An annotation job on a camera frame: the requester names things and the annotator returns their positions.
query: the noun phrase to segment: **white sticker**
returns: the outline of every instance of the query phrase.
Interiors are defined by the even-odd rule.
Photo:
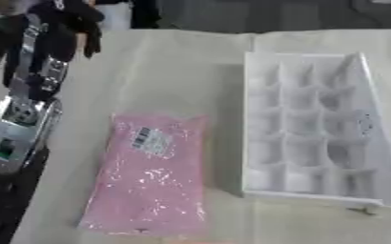
[[[163,156],[172,142],[172,137],[159,130],[142,127],[132,146],[145,153]]]

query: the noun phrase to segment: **plastic tray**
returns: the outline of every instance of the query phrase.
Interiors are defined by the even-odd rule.
[[[391,206],[391,149],[361,54],[248,52],[242,190]]]

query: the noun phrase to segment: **floor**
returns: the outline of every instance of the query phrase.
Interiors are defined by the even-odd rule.
[[[391,5],[370,0],[157,0],[161,28],[227,33],[391,29]]]

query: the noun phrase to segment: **white table surface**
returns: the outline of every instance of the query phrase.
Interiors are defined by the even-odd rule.
[[[195,240],[236,244],[391,243],[391,211],[365,216],[337,208],[266,204],[238,187],[245,51],[363,51],[391,129],[391,31],[334,30],[227,35],[180,30],[106,33],[103,52],[72,63],[60,97],[65,111],[51,157],[14,244],[168,243],[76,229],[93,189],[114,112],[207,114],[208,232]],[[0,99],[6,93],[0,84]]]

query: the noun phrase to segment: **pink bag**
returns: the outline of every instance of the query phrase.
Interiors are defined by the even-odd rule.
[[[107,234],[195,234],[203,227],[205,117],[113,119],[104,164],[80,227]]]

